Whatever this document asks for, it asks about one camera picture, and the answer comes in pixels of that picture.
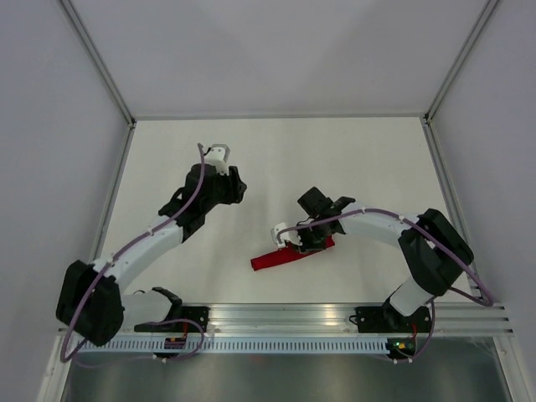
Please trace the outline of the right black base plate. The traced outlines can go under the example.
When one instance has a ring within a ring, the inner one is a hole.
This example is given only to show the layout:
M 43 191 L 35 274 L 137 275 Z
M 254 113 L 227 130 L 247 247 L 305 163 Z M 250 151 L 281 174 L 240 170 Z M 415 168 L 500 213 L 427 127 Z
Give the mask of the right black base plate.
M 361 306 L 354 309 L 348 320 L 358 327 L 359 333 L 425 333 L 432 324 L 427 307 L 419 307 L 406 317 L 392 307 Z

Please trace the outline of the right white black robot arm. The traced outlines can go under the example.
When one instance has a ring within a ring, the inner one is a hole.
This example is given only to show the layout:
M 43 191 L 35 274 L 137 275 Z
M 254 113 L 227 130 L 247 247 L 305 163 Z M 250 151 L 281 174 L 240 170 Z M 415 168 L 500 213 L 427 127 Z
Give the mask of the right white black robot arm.
M 310 188 L 297 203 L 311 220 L 296 231 L 302 254 L 325 250 L 334 235 L 359 235 L 399 249 L 410 276 L 383 303 L 384 325 L 400 331 L 427 302 L 444 296 L 470 265 L 474 254 L 445 215 L 436 209 L 400 215 L 376 209 L 354 198 L 333 201 L 318 188 Z

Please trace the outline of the red cloth napkin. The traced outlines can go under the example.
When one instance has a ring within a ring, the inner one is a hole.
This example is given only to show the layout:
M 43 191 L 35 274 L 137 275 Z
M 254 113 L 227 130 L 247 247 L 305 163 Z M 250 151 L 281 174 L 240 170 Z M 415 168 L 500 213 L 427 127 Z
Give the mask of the red cloth napkin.
M 335 245 L 335 242 L 332 237 L 328 237 L 325 243 L 325 248 L 322 250 L 327 250 L 332 248 Z M 286 243 L 283 248 L 272 251 L 270 253 L 255 257 L 250 260 L 250 266 L 253 271 L 261 271 L 271 267 L 276 267 L 279 265 L 288 264 L 297 260 L 304 259 L 310 255 L 321 252 L 322 250 L 313 250 L 300 252 L 296 245 L 291 243 Z

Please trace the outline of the aluminium frame left post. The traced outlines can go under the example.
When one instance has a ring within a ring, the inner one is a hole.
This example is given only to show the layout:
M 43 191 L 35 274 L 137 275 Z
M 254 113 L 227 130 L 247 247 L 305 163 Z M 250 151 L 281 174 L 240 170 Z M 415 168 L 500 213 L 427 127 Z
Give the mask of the aluminium frame left post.
M 89 29 L 86 27 L 74 2 L 70 0 L 58 0 L 57 3 L 62 13 L 68 20 L 70 27 L 73 29 L 75 36 L 80 41 L 80 44 L 87 54 L 87 57 L 92 63 L 96 73 L 105 86 L 105 89 L 111 97 L 114 105 L 120 112 L 123 120 L 126 122 L 129 128 L 134 127 L 136 124 L 136 119 L 127 106 L 116 82 L 111 75 L 111 72 L 107 68 L 106 63 L 103 60 L 100 51 L 96 47 L 95 42 L 90 35 Z

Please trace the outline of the aluminium frame post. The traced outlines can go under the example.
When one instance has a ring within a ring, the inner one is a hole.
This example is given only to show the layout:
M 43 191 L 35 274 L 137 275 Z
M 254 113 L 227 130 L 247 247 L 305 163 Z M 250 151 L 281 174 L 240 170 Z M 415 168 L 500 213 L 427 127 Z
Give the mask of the aluminium frame post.
M 92 63 L 96 73 L 105 86 L 105 89 L 111 97 L 114 105 L 120 112 L 123 120 L 126 122 L 129 128 L 134 127 L 136 124 L 136 119 L 127 106 L 116 82 L 111 75 L 111 72 L 107 68 L 106 63 L 103 60 L 100 51 L 96 47 L 95 42 L 90 35 L 89 29 L 86 27 L 74 2 L 70 0 L 58 0 L 57 3 L 62 13 L 68 20 L 70 27 L 73 29 L 75 36 L 80 41 L 80 44 L 87 54 L 87 57 Z
M 429 126 L 434 116 L 439 111 L 441 105 L 443 104 L 450 88 L 454 85 L 458 75 L 461 73 L 462 68 L 469 59 L 472 51 L 477 46 L 477 42 L 480 37 L 483 35 L 487 25 L 492 19 L 493 15 L 497 11 L 498 7 L 501 5 L 501 0 L 487 0 L 482 10 L 477 15 L 475 22 L 472 24 L 472 27 L 464 39 L 461 48 L 456 54 L 454 61 L 451 64 L 451 67 L 448 69 L 444 80 L 441 82 L 441 85 L 438 91 L 435 93 L 435 96 L 428 107 L 428 110 L 423 115 L 423 122 Z

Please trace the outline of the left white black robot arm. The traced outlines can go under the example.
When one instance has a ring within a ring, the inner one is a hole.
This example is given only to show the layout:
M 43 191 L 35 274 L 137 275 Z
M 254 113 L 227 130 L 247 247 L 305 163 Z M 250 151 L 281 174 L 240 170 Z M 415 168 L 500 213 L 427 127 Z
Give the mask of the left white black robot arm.
M 236 166 L 193 165 L 148 229 L 108 258 L 69 265 L 56 317 L 70 333 L 96 346 L 107 344 L 124 327 L 138 332 L 178 329 L 183 321 L 179 296 L 161 286 L 131 295 L 125 290 L 153 262 L 189 240 L 215 207 L 241 203 L 246 189 Z

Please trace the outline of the aluminium frame right post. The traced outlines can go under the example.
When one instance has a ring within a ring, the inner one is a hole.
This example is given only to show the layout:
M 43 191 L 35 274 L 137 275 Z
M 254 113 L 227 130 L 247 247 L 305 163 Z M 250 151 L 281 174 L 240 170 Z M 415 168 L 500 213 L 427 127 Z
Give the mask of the aluminium frame right post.
M 498 7 L 501 5 L 501 0 L 487 0 L 482 10 L 477 15 L 475 22 L 472 24 L 472 27 L 464 39 L 461 48 L 456 54 L 454 61 L 451 64 L 451 67 L 448 69 L 444 80 L 441 82 L 441 85 L 438 91 L 435 93 L 435 96 L 428 107 L 428 110 L 423 115 L 423 122 L 429 126 L 434 116 L 439 111 L 441 105 L 443 104 L 450 88 L 454 85 L 458 75 L 461 73 L 462 68 L 469 59 L 472 51 L 477 46 L 477 42 L 480 37 L 483 35 L 487 25 L 492 19 L 493 15 L 497 11 Z

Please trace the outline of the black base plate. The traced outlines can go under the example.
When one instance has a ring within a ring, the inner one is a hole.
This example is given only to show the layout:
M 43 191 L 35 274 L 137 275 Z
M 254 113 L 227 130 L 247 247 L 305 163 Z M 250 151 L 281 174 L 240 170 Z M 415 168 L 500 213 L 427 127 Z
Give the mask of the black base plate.
M 359 333 L 425 333 L 432 324 L 427 307 L 419 307 L 406 317 L 392 307 L 361 306 L 354 309 L 348 320 L 358 327 Z
M 158 321 L 145 321 L 134 327 L 135 332 L 193 332 L 207 330 L 210 308 L 207 306 L 171 307 L 169 313 Z

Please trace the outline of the aluminium front rail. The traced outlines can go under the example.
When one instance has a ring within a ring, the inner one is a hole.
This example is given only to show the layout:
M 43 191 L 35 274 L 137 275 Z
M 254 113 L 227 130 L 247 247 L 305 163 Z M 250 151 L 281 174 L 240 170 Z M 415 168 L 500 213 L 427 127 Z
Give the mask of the aluminium front rail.
M 218 333 L 319 333 L 358 332 L 348 318 L 354 309 L 379 304 L 214 304 L 205 332 Z M 436 303 L 426 306 L 432 324 L 429 332 L 440 336 L 507 336 L 513 332 L 502 306 L 469 303 Z M 403 333 L 359 333 L 373 335 Z

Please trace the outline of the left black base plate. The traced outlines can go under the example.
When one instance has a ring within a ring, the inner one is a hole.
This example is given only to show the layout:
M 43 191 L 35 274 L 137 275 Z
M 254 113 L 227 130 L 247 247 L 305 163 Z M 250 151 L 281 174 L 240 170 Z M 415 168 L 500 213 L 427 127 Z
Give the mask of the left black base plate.
M 171 307 L 169 313 L 158 321 L 145 321 L 134 327 L 135 332 L 193 332 L 207 330 L 210 308 L 207 306 Z

